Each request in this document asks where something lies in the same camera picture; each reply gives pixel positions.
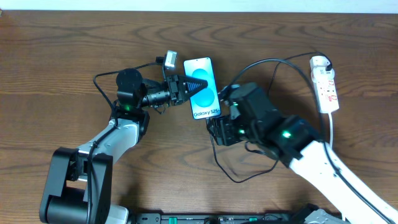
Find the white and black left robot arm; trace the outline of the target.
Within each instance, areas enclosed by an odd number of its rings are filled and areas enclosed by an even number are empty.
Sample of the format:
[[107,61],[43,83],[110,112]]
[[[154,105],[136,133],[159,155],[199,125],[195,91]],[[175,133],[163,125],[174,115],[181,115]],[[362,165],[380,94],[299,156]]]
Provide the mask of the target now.
[[107,127],[74,149],[60,147],[52,156],[40,204],[43,223],[131,223],[126,207],[111,203],[113,166],[145,135],[146,107],[177,106],[208,86],[203,79],[164,76],[144,79],[138,68],[116,72],[117,100],[110,102]]

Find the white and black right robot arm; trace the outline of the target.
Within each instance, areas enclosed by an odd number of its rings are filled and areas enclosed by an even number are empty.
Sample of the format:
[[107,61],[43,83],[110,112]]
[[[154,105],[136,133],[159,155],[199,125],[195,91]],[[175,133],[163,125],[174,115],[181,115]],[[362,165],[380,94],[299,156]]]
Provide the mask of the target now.
[[397,223],[397,210],[350,171],[310,123],[284,116],[255,83],[224,93],[229,114],[206,121],[213,144],[255,144],[258,154],[311,183],[350,223]]

